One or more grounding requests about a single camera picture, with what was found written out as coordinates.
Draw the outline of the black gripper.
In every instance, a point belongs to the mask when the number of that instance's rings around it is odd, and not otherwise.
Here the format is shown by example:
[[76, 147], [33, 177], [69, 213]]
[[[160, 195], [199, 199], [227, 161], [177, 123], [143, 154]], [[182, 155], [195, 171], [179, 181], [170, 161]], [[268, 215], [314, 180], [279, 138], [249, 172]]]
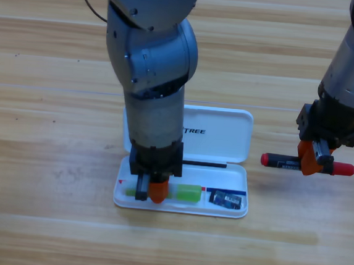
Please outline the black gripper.
[[[297, 146], [304, 176], [315, 173], [334, 174], [333, 152], [343, 145], [354, 146], [354, 108], [337, 101], [317, 99], [312, 104], [304, 104], [297, 125], [300, 143]], [[314, 141], [324, 140], [327, 149], [319, 150], [316, 157]]]
[[170, 176], [181, 177], [183, 168], [183, 142], [174, 141], [170, 146], [145, 148], [132, 143], [130, 172], [138, 177], [135, 199], [151, 199], [161, 204], [169, 194]]

